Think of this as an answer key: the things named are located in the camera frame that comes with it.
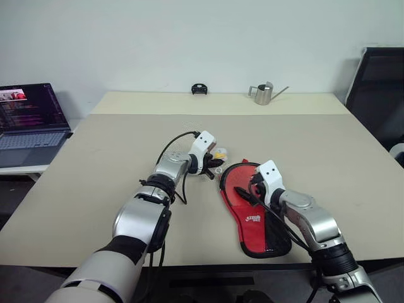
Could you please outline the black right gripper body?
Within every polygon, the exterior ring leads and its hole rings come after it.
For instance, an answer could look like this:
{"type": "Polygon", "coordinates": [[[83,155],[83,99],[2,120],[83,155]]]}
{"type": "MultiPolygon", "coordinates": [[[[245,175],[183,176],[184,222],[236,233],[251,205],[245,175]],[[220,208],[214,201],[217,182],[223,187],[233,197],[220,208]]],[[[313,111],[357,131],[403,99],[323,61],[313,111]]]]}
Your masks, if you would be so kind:
{"type": "Polygon", "coordinates": [[[249,192],[256,199],[257,205],[264,205],[266,188],[260,173],[254,174],[249,181],[249,192]]]}

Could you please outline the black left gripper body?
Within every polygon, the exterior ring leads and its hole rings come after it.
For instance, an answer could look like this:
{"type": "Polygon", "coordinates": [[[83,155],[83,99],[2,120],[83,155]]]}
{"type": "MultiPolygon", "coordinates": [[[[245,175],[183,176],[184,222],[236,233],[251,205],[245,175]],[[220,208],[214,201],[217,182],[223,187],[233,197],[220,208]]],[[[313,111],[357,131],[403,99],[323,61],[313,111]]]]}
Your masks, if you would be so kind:
{"type": "Polygon", "coordinates": [[[218,160],[213,158],[213,155],[208,152],[203,157],[202,174],[210,174],[210,169],[218,167],[218,160]]]}

